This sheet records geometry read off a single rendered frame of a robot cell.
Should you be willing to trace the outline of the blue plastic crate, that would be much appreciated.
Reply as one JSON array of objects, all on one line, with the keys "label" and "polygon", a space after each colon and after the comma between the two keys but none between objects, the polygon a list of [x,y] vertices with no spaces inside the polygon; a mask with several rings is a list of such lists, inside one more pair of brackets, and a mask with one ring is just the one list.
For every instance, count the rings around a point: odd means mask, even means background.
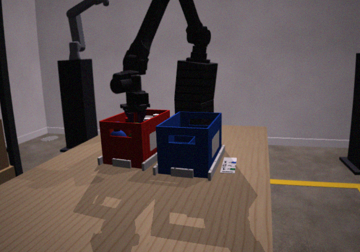
[{"label": "blue plastic crate", "polygon": [[[211,119],[210,125],[190,125],[190,119]],[[208,178],[222,147],[221,112],[182,112],[156,126],[158,174],[171,168],[193,169],[193,177]]]}]

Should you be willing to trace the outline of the white paper pick list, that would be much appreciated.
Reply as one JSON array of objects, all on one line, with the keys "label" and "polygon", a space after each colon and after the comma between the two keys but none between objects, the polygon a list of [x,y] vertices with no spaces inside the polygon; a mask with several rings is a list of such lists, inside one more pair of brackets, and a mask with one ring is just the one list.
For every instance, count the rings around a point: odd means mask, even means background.
[{"label": "white paper pick list", "polygon": [[220,173],[235,173],[237,158],[224,157]]}]

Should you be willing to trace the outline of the blue bottle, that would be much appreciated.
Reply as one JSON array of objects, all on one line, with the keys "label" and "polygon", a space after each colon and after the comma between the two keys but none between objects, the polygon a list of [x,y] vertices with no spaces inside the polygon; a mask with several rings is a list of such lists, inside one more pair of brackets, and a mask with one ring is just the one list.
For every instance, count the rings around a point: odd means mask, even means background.
[{"label": "blue bottle", "polygon": [[111,132],[111,136],[126,137],[126,134],[122,130],[114,129],[114,131]]}]

